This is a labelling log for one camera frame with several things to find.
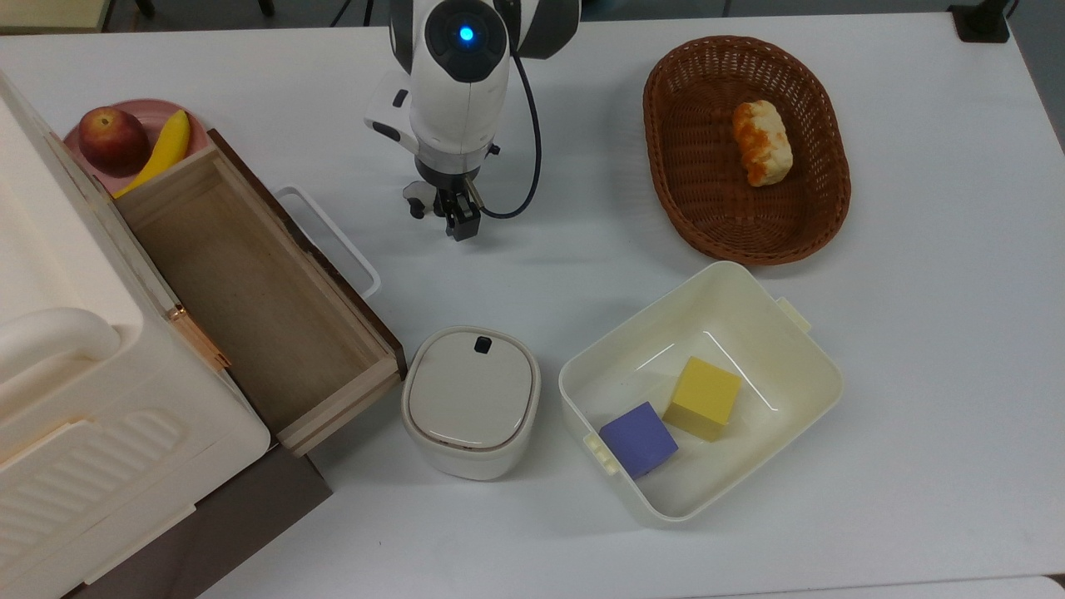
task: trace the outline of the bread roll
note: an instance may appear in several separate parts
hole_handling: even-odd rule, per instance
[[[733,134],[742,155],[747,182],[771,185],[791,169],[791,145],[776,108],[766,100],[744,102],[733,113]]]

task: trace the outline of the wicker basket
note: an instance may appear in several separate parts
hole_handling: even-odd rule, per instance
[[[732,115],[769,100],[794,155],[783,181],[747,182]],[[753,37],[714,36],[679,46],[643,90],[651,176],[673,226],[714,258],[782,264],[817,252],[847,216],[850,172],[832,103],[814,74]]]

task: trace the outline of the small white canister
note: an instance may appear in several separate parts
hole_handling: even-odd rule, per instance
[[[437,469],[475,481],[510,470],[528,444],[540,367],[520,341],[456,326],[417,350],[403,389],[403,422]]]

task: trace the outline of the banana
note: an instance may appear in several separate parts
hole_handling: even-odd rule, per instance
[[[192,128],[189,125],[189,115],[185,114],[185,111],[179,110],[167,118],[163,130],[159,132],[159,141],[155,142],[155,147],[151,150],[148,162],[141,169],[141,173],[130,181],[130,184],[115,193],[115,199],[181,162],[181,159],[185,157],[185,151],[189,150],[191,132]]]

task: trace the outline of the apple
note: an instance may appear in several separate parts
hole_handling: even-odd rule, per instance
[[[144,125],[114,107],[93,109],[78,124],[78,148],[89,164],[104,175],[136,175],[151,156]]]

